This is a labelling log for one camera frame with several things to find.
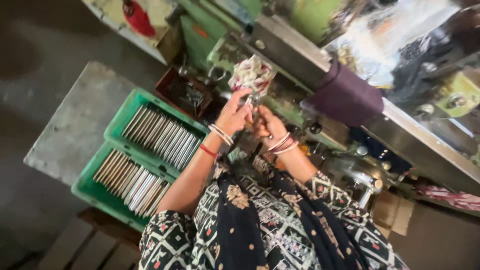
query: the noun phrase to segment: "red and white cloth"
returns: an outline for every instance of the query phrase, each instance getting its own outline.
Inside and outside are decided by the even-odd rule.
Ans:
[[[434,185],[418,185],[415,188],[429,198],[447,201],[454,207],[465,210],[480,211],[480,197],[472,194],[465,192],[453,193],[445,188]]]
[[[272,66],[262,61],[259,56],[253,55],[250,59],[243,60],[234,66],[228,85],[233,91],[251,88],[253,94],[263,96],[274,77],[275,72]]]

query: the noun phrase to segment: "wooden plank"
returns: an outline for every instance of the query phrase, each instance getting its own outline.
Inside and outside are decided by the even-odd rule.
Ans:
[[[96,208],[88,208],[78,214],[78,217],[118,242],[128,245],[132,250],[138,250],[142,234],[118,219]]]
[[[93,226],[85,221],[78,218],[72,220],[38,264],[38,269],[63,270],[92,231]]]
[[[129,246],[120,245],[102,270],[129,270],[140,260],[140,251],[134,251]]]
[[[72,270],[96,270],[114,247],[117,240],[97,232],[72,265]]]

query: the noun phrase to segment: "red thread bracelet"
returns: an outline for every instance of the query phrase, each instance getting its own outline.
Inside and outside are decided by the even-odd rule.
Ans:
[[[216,154],[214,152],[208,150],[208,148],[204,144],[200,144],[200,149],[205,151],[207,154],[212,156],[214,159],[216,159]]]

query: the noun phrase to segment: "metal parts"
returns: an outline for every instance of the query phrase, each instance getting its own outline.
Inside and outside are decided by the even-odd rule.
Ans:
[[[112,150],[93,176],[111,194],[123,202],[137,216],[155,214],[170,183],[135,163],[122,152]]]
[[[251,45],[294,75],[310,89],[330,70],[330,56],[277,15],[259,15],[253,28]]]
[[[145,106],[138,109],[121,135],[179,170],[187,166],[201,143],[180,122]]]

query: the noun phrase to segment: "red object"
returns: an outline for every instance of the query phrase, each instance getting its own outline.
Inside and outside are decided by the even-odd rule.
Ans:
[[[138,33],[152,37],[155,35],[155,29],[150,24],[148,15],[143,11],[142,7],[135,1],[123,3],[123,15],[130,26]]]
[[[212,156],[214,159],[216,159],[216,154],[214,152],[208,150],[208,148],[204,144],[200,144],[200,149],[205,151],[207,154]]]

